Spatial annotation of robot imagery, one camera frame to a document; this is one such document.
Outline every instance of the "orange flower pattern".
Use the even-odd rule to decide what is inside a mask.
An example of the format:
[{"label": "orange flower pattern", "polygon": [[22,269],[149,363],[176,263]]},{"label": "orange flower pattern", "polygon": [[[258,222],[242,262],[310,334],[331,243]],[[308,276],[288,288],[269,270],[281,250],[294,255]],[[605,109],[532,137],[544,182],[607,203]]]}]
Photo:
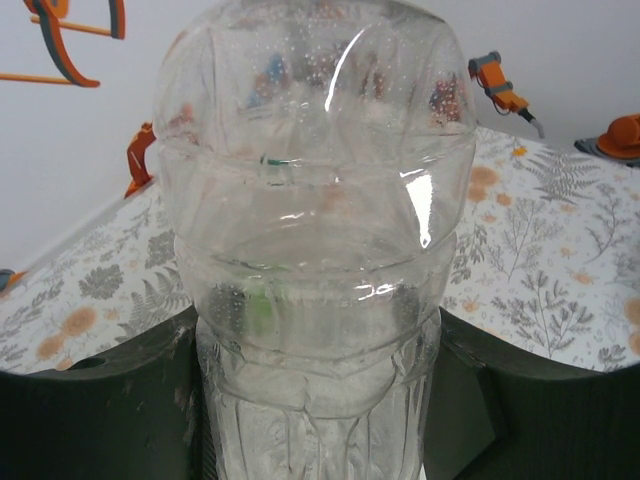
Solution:
[{"label": "orange flower pattern", "polygon": [[[635,170],[482,128],[478,139],[446,308],[561,362],[640,361]],[[323,193],[321,207],[348,213],[349,192]],[[187,308],[173,246],[152,185],[0,298],[16,332],[0,338],[0,368],[68,369]]]}]

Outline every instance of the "table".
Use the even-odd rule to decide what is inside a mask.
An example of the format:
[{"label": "table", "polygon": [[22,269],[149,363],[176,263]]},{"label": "table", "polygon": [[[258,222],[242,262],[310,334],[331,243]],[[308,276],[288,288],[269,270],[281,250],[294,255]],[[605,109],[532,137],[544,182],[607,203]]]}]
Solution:
[{"label": "table", "polygon": [[[443,306],[599,371],[640,361],[637,170],[487,129]],[[189,305],[157,185],[0,298],[0,368],[66,369]]]}]

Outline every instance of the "clear plastic bottle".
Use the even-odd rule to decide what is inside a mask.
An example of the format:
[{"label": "clear plastic bottle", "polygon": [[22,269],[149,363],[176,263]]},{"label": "clear plastic bottle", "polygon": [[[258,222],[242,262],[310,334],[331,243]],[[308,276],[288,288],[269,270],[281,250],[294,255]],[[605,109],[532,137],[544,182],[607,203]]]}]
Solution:
[{"label": "clear plastic bottle", "polygon": [[415,480],[475,149],[439,18],[222,0],[155,100],[225,480]]}]

